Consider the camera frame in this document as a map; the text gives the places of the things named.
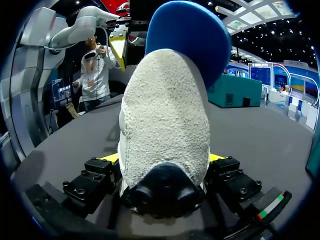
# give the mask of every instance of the blue foam top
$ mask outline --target blue foam top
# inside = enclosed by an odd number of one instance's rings
[[[170,1],[155,11],[147,33],[145,53],[159,49],[188,56],[209,88],[229,63],[231,38],[222,21],[205,7]]]

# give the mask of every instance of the yellow plate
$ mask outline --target yellow plate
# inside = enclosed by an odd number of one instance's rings
[[[224,156],[218,156],[218,155],[215,155],[215,154],[212,154],[210,153],[210,162],[213,162],[213,161],[216,161],[218,159],[225,159],[226,157]],[[115,154],[112,154],[112,155],[109,155],[109,156],[105,156],[105,157],[101,157],[101,158],[98,158],[100,160],[107,160],[109,162],[111,162],[112,164],[115,164],[118,160],[118,153],[115,153]]]

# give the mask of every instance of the robotic arm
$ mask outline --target robotic arm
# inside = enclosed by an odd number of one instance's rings
[[[62,49],[91,38],[97,27],[107,28],[107,21],[118,18],[118,15],[105,12],[96,6],[84,7],[79,12],[73,26],[61,30],[51,38],[49,48],[52,53],[58,54]]]

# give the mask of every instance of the foam object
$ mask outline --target foam object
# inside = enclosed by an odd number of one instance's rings
[[[224,72],[231,48],[230,34],[214,13],[194,2],[170,1],[152,16],[145,53],[172,49],[188,56],[208,89]]]
[[[187,56],[160,49],[142,59],[119,115],[119,165],[129,187],[164,162],[176,164],[196,186],[201,184],[210,160],[207,103],[200,71]]]

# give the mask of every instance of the person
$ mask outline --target person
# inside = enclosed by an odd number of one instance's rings
[[[110,99],[109,69],[116,66],[111,48],[101,46],[93,36],[86,41],[88,52],[81,59],[81,75],[73,82],[74,88],[82,86],[82,98],[86,112]]]

